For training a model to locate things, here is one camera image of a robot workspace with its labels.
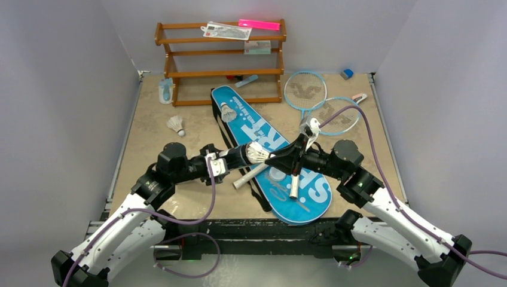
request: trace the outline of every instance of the beige tabletop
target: beige tabletop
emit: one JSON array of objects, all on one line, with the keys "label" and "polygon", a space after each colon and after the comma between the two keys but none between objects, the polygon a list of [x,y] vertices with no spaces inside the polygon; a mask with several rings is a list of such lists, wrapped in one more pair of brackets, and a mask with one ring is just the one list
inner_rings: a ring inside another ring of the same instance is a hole
[{"label": "beige tabletop", "polygon": [[[282,76],[282,87],[289,75]],[[389,184],[399,199],[404,199],[398,174],[384,133],[383,125],[377,109],[367,75],[355,75],[345,81],[339,75],[323,75],[328,86],[328,97],[350,97],[358,93],[366,93],[367,100],[361,103],[370,122],[379,161]],[[215,144],[219,149],[227,149],[220,134],[219,127],[213,118],[211,106],[163,105],[158,101],[158,82],[161,75],[144,77],[141,95],[135,111],[124,157],[120,166],[118,181],[114,190],[111,212],[114,212],[125,196],[130,192],[138,177],[146,172],[146,168],[157,161],[160,153],[169,142],[180,142],[187,148],[188,158],[197,155],[199,149],[207,144]],[[241,88],[235,88],[225,77],[183,79],[179,99],[209,99],[211,88],[229,84],[244,98],[266,97],[276,95],[274,78],[260,77]],[[301,112],[291,108],[286,102],[252,104],[275,129],[289,142],[298,135]],[[166,126],[168,119],[174,115],[183,118],[185,136],[178,136]],[[360,120],[350,131],[340,136],[319,136],[317,142],[329,152],[339,139],[353,140],[359,151],[365,156],[362,163],[366,170],[380,178],[375,166],[364,120]],[[239,190],[234,189],[232,182],[239,179],[239,171],[232,171],[222,184],[216,186],[215,207],[209,218],[274,218],[271,212],[264,212],[257,200],[251,195],[248,185]],[[359,210],[356,206],[342,199],[335,190],[338,181],[327,178],[332,188],[332,201],[324,217],[341,216],[347,209]],[[180,219],[201,218],[211,203],[211,187],[199,180],[179,184],[176,194],[171,197],[162,209]]]}]

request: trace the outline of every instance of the black strap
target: black strap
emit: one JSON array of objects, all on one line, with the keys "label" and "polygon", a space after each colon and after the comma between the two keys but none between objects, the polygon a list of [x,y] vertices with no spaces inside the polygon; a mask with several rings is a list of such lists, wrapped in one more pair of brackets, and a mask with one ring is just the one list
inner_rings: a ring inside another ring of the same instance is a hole
[{"label": "black strap", "polygon": [[[225,145],[227,146],[227,148],[233,148],[233,147],[237,146],[238,145],[237,142],[231,142],[234,140],[234,136],[227,129],[227,127],[225,126],[225,123],[222,121],[222,117],[221,117],[222,111],[218,107],[216,102],[214,101],[214,98],[212,95],[211,95],[211,100],[212,100],[213,116],[215,117],[215,120],[218,123],[219,129],[220,129],[220,134],[222,135],[222,138],[224,139]],[[244,169],[239,169],[239,172],[242,175],[247,174],[249,171],[250,171],[249,167],[246,167]],[[250,190],[252,192],[252,196],[255,197],[255,199],[257,199],[257,201],[261,205],[262,209],[265,212],[270,212],[271,210],[273,210],[273,208],[269,204],[269,201],[264,196],[264,193],[262,193],[261,187],[259,186],[259,182],[257,181],[257,179],[255,179],[255,178],[251,179],[250,181],[248,181],[248,185],[250,185]]]}]

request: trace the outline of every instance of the shuttlecock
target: shuttlecock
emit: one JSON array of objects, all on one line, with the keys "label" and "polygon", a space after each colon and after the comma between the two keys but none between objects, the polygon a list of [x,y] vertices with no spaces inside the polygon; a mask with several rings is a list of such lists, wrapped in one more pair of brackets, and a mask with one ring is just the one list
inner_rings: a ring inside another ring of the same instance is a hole
[{"label": "shuttlecock", "polygon": [[169,121],[167,121],[167,126],[170,129],[173,129],[176,133],[178,133],[179,136],[184,136],[185,131],[183,130],[182,123],[183,123],[183,120],[181,119],[181,117],[176,115],[176,116],[170,118]]},{"label": "shuttlecock", "polygon": [[265,150],[258,142],[251,142],[246,147],[246,158],[252,163],[263,163],[269,158],[269,151]]},{"label": "shuttlecock", "polygon": [[226,103],[221,103],[220,109],[222,110],[222,121],[226,123],[232,121],[237,116],[236,111],[231,109]]}]

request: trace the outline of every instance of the wooden shelf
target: wooden shelf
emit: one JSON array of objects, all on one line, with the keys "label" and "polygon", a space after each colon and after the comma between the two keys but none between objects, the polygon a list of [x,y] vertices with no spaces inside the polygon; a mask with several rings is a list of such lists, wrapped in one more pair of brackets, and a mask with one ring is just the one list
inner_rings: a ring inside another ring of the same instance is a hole
[{"label": "wooden shelf", "polygon": [[[166,36],[165,30],[173,29],[200,29],[207,23],[174,23],[162,24],[157,23],[155,30],[155,44],[163,45],[166,52],[166,60],[164,67],[164,76],[173,78],[173,106],[190,106],[190,105],[211,105],[211,100],[178,100],[178,88],[180,78],[188,77],[216,77],[227,75],[275,75],[276,85],[278,89],[278,97],[245,99],[248,103],[274,103],[282,101],[282,89],[280,85],[280,75],[284,73],[283,66],[283,49],[282,44],[287,39],[287,31],[284,19],[271,21],[280,23],[280,33],[278,35],[256,35],[250,36],[249,41],[277,41],[278,48],[272,48],[271,53],[277,55],[277,67],[269,69],[240,69],[240,70],[220,70],[220,71],[195,71],[195,72],[178,72],[175,56],[202,56],[202,55],[225,55],[225,54],[243,54],[243,50],[202,50],[202,51],[172,51],[170,44],[183,43],[210,43],[210,42],[237,42],[241,40],[222,39],[222,38],[176,38],[170,39]],[[237,26],[238,22],[221,22],[226,25]],[[249,57],[259,57],[262,55],[250,55]]]}]

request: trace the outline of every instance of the pink object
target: pink object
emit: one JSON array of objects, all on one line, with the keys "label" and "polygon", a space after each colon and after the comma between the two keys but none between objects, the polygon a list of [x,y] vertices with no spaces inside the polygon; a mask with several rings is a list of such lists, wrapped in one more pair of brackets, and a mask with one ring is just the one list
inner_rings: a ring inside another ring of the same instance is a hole
[{"label": "pink object", "polygon": [[255,20],[239,19],[238,26],[266,30],[280,30],[280,23],[255,21]]}]

